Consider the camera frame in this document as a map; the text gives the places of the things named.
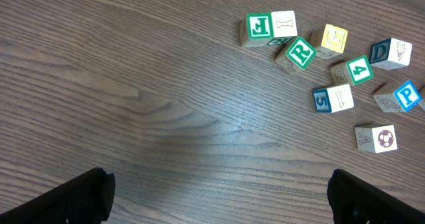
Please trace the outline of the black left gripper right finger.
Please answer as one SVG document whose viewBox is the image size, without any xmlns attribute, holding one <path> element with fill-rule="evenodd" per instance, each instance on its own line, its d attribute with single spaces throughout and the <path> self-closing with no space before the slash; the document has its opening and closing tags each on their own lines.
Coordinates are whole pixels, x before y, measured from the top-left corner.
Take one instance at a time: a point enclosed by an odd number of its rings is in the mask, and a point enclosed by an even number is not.
<svg viewBox="0 0 425 224">
<path fill-rule="evenodd" d="M 423 212 L 343 169 L 334 170 L 328 182 L 327 198 L 335 224 L 424 224 Z"/>
</svg>

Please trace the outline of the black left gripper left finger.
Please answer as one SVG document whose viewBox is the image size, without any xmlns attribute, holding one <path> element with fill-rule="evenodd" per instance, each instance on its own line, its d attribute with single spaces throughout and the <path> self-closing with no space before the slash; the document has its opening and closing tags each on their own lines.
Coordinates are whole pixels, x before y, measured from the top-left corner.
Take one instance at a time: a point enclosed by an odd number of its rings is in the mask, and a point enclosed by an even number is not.
<svg viewBox="0 0 425 224">
<path fill-rule="evenodd" d="M 113 173 L 93 168 L 70 181 L 1 214 L 1 224 L 100 224 L 114 203 Z"/>
</svg>

